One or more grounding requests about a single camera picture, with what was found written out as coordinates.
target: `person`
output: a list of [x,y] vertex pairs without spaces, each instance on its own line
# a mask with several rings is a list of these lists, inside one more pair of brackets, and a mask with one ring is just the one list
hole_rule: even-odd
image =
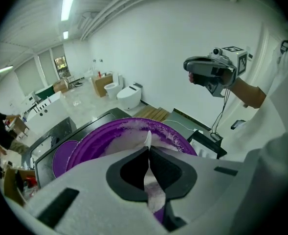
[[[282,41],[274,50],[267,74],[258,87],[251,86],[239,77],[228,89],[246,106],[258,109],[253,118],[232,131],[222,139],[221,147],[227,152],[221,159],[244,161],[252,149],[263,147],[269,140],[288,131],[288,40]],[[226,70],[222,76],[226,84],[231,72]]]
[[28,146],[25,144],[15,140],[5,129],[5,125],[3,121],[5,119],[11,119],[11,118],[19,118],[20,115],[4,115],[0,113],[0,152],[3,155],[6,155],[7,152],[3,149],[9,149],[13,150],[20,155],[23,154],[25,151],[28,150]]

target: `khaki shorts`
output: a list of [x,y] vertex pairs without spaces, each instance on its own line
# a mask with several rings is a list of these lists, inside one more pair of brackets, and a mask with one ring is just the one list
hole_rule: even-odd
[[24,152],[28,150],[28,146],[26,146],[24,143],[21,143],[19,141],[16,141],[15,139],[12,141],[9,150],[18,152],[20,155],[22,155]]

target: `person in black shirt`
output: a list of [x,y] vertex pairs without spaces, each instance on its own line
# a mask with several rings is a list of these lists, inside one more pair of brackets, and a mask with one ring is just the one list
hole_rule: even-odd
[[[11,118],[19,118],[20,115],[4,115],[0,113],[0,145],[9,150],[13,150],[15,152],[18,152],[19,154],[24,153],[28,146],[25,144],[16,141],[5,129],[5,125],[3,123],[3,120],[5,119],[11,119]],[[6,155],[6,151],[0,146],[0,152],[4,155]]]

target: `white shirt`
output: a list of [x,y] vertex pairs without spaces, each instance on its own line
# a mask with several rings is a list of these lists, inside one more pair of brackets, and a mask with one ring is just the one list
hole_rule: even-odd
[[268,70],[270,74],[259,85],[266,94],[262,106],[251,120],[222,140],[221,147],[227,155],[221,159],[242,162],[250,150],[261,148],[288,131],[288,50],[282,54],[281,44],[275,49]]

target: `cable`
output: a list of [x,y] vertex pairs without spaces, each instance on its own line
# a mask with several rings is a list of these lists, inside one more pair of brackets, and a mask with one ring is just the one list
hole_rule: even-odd
[[186,128],[187,130],[189,130],[189,131],[194,131],[194,130],[188,129],[186,126],[182,125],[180,122],[173,121],[173,120],[167,120],[167,119],[166,119],[166,120],[162,121],[161,123],[163,123],[163,122],[165,122],[165,121],[170,121],[170,122],[174,122],[174,123],[179,123],[181,126],[183,126],[184,128]]
[[214,140],[217,140],[213,135],[217,136],[219,139],[222,139],[222,137],[219,135],[219,133],[217,132],[217,128],[218,128],[218,125],[220,123],[220,120],[221,118],[223,117],[223,112],[225,110],[225,107],[226,107],[226,104],[227,104],[227,101],[228,101],[228,98],[230,96],[230,90],[229,89],[226,89],[225,90],[225,94],[224,94],[224,99],[223,99],[223,108],[222,108],[222,111],[221,113],[218,115],[218,117],[216,118],[216,120],[214,121],[212,127],[211,127],[211,133],[210,133],[210,137],[213,138]]

